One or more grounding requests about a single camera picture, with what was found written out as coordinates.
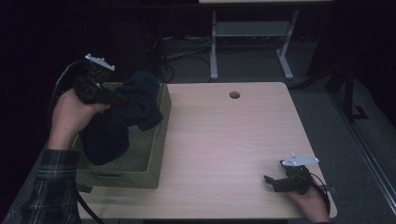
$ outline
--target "folded garment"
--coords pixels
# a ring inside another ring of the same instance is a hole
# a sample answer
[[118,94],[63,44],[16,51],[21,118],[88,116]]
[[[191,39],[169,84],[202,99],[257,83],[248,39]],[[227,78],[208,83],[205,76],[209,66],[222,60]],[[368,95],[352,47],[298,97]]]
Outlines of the folded garment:
[[137,125],[141,131],[146,131],[163,120],[157,106],[159,88],[154,75],[148,71],[137,71],[115,89],[115,93],[128,97],[128,103],[113,105],[104,113],[96,114],[79,133],[90,162],[103,165],[122,155],[130,144],[128,127]]

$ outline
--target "person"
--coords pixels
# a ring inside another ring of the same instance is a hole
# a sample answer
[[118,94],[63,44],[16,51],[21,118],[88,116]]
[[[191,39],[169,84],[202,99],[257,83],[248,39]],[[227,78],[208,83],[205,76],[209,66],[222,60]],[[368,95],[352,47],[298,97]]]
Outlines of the person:
[[[92,117],[109,108],[110,105],[83,104],[74,89],[59,97],[31,197],[21,207],[21,223],[81,223],[75,192],[79,155],[71,147]],[[287,195],[313,223],[330,223],[326,206],[312,187],[304,195]]]

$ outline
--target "shirt cuff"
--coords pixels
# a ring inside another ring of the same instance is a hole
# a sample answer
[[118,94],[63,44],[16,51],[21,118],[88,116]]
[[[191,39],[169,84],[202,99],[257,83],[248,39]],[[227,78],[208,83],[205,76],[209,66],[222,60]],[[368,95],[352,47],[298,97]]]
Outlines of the shirt cuff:
[[76,178],[78,159],[79,152],[74,150],[44,149],[36,178]]

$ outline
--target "plaid shirt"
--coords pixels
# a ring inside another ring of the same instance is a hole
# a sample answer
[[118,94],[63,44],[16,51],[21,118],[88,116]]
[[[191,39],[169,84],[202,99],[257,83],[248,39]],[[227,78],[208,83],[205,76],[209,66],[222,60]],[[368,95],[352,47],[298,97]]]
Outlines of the plaid shirt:
[[81,223],[76,197],[78,153],[44,149],[21,223]]

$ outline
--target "green basket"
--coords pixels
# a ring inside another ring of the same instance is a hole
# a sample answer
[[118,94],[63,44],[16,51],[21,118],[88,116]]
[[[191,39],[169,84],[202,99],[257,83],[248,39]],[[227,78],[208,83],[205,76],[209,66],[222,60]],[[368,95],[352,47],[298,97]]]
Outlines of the green basket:
[[[107,83],[110,89],[120,83]],[[141,132],[136,126],[129,128],[128,150],[114,161],[104,165],[90,163],[82,152],[82,144],[76,139],[73,149],[81,151],[77,170],[77,182],[85,186],[156,189],[163,163],[163,148],[171,111],[171,99],[166,84],[161,84],[157,105],[163,120],[156,127]]]

